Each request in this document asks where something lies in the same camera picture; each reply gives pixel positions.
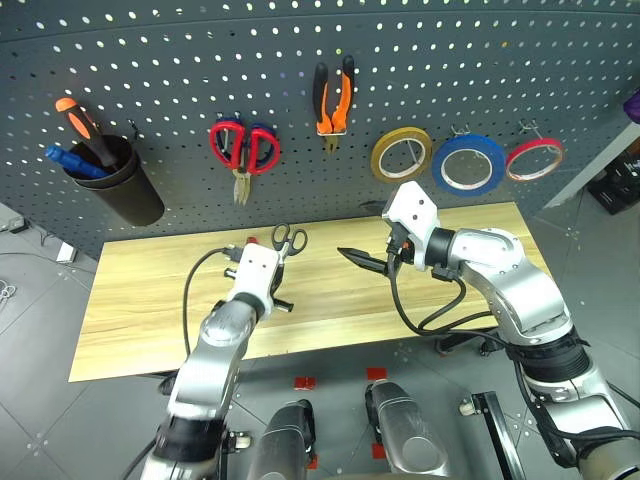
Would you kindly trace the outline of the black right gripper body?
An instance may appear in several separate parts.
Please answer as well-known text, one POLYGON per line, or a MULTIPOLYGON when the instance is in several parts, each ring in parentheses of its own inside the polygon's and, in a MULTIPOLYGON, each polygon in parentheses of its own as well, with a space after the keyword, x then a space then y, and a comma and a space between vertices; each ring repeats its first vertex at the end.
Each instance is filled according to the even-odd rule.
POLYGON ((413 265, 415 246, 409 239, 409 231, 398 222, 389 224, 387 239, 387 268, 398 269, 401 264, 413 265))

